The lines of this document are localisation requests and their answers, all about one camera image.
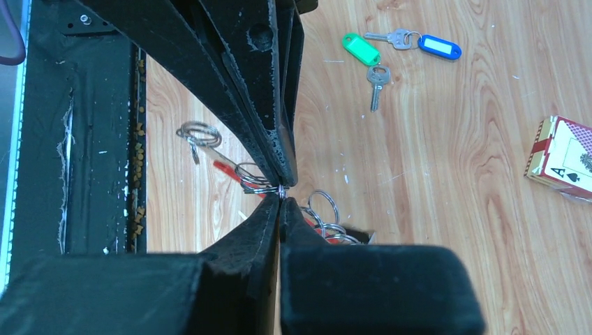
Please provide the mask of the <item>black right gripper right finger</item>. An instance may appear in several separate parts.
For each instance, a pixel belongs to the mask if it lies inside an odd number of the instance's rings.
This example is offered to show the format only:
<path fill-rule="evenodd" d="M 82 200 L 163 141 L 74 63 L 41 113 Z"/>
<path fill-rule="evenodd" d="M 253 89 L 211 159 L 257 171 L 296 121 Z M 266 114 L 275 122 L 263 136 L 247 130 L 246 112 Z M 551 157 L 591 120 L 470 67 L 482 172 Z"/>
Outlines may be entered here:
<path fill-rule="evenodd" d="M 432 245 L 336 245 L 293 198 L 279 212 L 284 334 L 483 334 L 468 272 Z"/>

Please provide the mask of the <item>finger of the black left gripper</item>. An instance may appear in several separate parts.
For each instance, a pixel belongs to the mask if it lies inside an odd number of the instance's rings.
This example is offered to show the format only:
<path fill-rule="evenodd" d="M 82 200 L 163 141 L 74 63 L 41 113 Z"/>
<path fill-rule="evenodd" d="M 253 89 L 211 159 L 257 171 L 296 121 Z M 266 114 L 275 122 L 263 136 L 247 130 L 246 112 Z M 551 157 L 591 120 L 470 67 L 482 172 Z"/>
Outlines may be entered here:
<path fill-rule="evenodd" d="M 294 186 L 293 124 L 303 1 L 188 1 L 198 51 L 188 89 L 239 139 L 273 185 Z"/>
<path fill-rule="evenodd" d="M 84 5 L 143 49 L 188 89 L 190 76 L 197 72 L 192 61 L 198 44 L 186 19 L 187 2 L 85 1 Z"/>

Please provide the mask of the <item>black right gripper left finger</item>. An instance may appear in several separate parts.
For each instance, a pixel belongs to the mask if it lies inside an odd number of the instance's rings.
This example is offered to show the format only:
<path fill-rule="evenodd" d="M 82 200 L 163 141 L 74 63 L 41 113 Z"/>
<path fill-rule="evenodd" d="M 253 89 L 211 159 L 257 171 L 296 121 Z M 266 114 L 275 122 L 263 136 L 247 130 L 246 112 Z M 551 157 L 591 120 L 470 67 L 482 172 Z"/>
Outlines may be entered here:
<path fill-rule="evenodd" d="M 271 334 L 281 202 L 200 253 L 37 258 L 1 298 L 2 334 Z"/>

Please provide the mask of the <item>metal key organizer red handle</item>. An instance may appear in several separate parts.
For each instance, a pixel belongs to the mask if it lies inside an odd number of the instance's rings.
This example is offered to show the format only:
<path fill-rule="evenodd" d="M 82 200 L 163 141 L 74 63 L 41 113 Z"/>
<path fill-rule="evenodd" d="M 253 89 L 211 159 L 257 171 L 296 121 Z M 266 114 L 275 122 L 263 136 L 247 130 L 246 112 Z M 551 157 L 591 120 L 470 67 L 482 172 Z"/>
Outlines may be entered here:
<path fill-rule="evenodd" d="M 222 171 L 226 176 L 238 182 L 245 194 L 257 195 L 264 198 L 268 194 L 287 196 L 287 186 L 273 186 L 264 176 L 249 172 L 246 167 L 256 166 L 252 162 L 236 163 L 217 150 L 222 143 L 222 137 L 218 129 L 200 122 L 184 122 L 177 130 L 176 135 L 188 142 L 195 164 L 200 163 L 199 151 L 204 152 L 213 160 L 213 166 Z M 333 221 L 325 221 L 313 208 L 313 199 L 320 196 L 325 199 L 334 213 Z M 372 231 L 357 230 L 348 227 L 341 222 L 339 208 L 331 195 L 320 189 L 316 189 L 308 196 L 306 205 L 299 207 L 304 213 L 305 221 L 327 242 L 331 244 L 371 244 L 374 242 L 375 233 Z"/>

